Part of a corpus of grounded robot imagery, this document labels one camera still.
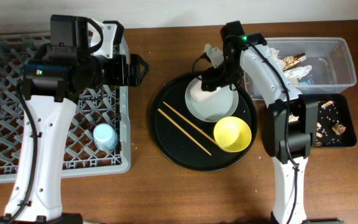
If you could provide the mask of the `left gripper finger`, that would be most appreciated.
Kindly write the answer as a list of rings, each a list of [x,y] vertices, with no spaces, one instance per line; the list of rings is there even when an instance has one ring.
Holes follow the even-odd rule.
[[[145,76],[148,74],[148,70],[144,70],[139,73],[139,85],[143,82]]]
[[[149,71],[149,64],[139,54],[131,54],[131,66],[136,72],[140,72],[141,67],[144,68],[143,72]]]

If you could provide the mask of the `grey plate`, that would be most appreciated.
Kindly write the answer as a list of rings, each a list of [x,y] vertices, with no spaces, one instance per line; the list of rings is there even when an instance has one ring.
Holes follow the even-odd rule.
[[[194,117],[205,122],[215,123],[235,112],[239,103],[239,94],[236,91],[231,91],[228,86],[225,86],[211,98],[197,102],[190,94],[190,88],[196,81],[200,80],[194,78],[185,91],[186,106]]]

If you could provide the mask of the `pink cup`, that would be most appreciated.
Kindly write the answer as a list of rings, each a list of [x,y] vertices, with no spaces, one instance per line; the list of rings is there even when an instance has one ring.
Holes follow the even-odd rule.
[[[214,91],[204,91],[201,89],[201,84],[201,81],[196,81],[190,88],[190,94],[197,102],[205,101],[221,90],[221,87],[217,87]]]

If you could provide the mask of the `yellow bowl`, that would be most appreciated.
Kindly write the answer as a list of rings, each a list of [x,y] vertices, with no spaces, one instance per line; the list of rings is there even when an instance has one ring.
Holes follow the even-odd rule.
[[[213,129],[216,144],[225,152],[235,153],[250,146],[254,135],[250,126],[242,119],[228,116],[220,119]]]

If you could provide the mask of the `white paper waste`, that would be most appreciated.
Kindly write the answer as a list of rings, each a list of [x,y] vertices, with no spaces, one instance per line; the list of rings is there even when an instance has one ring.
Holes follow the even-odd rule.
[[[299,81],[307,76],[313,67],[311,65],[300,65],[307,57],[305,53],[279,58],[279,50],[270,48],[273,60],[279,66],[284,76],[292,85],[298,85]]]

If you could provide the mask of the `blue cup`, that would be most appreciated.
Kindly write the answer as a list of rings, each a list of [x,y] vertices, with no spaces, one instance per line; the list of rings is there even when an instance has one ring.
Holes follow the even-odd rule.
[[[98,149],[108,152],[115,150],[119,142],[115,129],[106,123],[99,124],[94,128],[93,139]]]

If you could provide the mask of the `food scraps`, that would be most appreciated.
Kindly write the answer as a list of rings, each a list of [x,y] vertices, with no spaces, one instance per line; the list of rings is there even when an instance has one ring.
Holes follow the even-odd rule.
[[[320,58],[316,63],[307,59],[305,54],[298,54],[278,59],[277,64],[292,85],[318,102],[316,146],[344,147],[351,140],[347,100],[328,88],[318,88],[329,83],[328,63]]]

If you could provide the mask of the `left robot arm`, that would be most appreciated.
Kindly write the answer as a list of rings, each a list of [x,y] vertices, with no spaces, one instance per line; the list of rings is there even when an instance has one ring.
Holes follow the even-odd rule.
[[[149,71],[128,50],[124,26],[89,17],[54,14],[50,42],[24,68],[16,90],[24,133],[14,190],[0,223],[82,223],[65,213],[63,157],[80,95],[104,85],[139,86]]]

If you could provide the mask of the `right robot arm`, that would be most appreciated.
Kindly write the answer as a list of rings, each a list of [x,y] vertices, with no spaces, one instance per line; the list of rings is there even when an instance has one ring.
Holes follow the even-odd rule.
[[[262,143],[273,160],[275,204],[272,223],[310,223],[304,208],[305,169],[316,144],[318,101],[286,78],[260,33],[246,34],[239,21],[220,30],[223,51],[208,55],[214,65],[200,77],[202,93],[236,85],[241,73],[258,86],[267,106]]]

